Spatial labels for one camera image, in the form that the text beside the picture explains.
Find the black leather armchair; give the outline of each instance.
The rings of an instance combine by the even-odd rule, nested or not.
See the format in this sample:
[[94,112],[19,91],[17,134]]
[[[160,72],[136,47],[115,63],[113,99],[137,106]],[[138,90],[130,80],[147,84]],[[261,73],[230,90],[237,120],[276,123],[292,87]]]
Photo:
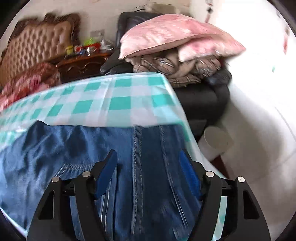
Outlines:
[[[135,25],[159,16],[149,12],[124,12],[118,19],[116,49],[100,69],[102,75],[132,73],[133,67],[125,60],[119,60],[120,39]],[[218,71],[201,84],[176,88],[175,92],[185,111],[191,130],[198,139],[207,125],[214,124],[225,110],[229,100],[227,87],[231,74],[227,69]]]

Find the brown leather headboard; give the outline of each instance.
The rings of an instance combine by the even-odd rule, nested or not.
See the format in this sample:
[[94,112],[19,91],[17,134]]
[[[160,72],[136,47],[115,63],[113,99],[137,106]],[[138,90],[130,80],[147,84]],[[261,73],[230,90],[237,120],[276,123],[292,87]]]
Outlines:
[[48,13],[43,21],[36,18],[19,21],[2,53],[0,84],[37,63],[65,55],[66,47],[79,44],[78,14],[55,17]]

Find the checkered tablecloth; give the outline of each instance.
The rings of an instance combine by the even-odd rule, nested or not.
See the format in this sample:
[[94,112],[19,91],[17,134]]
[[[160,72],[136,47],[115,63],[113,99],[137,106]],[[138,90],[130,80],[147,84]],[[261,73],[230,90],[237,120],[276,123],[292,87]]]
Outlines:
[[[0,149],[36,121],[48,125],[154,126],[181,124],[192,159],[221,175],[200,153],[174,90],[162,74],[132,73],[94,77],[25,97],[0,114]],[[219,237],[226,204],[216,226]]]

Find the silver screw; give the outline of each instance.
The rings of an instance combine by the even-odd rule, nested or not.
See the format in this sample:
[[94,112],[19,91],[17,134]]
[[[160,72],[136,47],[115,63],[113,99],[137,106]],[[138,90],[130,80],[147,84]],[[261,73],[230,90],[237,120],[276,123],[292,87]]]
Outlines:
[[52,182],[53,182],[53,183],[56,183],[58,180],[59,180],[59,177],[53,177],[53,178],[52,178]]
[[83,177],[89,177],[91,175],[91,173],[89,171],[85,171],[82,173]]
[[214,176],[214,173],[210,172],[210,171],[206,172],[205,174],[207,175],[207,177],[213,177]]
[[244,183],[245,182],[245,179],[243,177],[238,177],[237,180],[240,182],[240,183]]

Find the white bucket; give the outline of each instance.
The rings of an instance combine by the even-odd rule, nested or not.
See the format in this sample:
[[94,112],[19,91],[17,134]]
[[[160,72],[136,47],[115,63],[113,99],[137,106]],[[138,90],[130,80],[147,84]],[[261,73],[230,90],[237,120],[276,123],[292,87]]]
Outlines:
[[227,151],[232,145],[232,138],[216,126],[208,126],[198,141],[201,153],[209,161]]

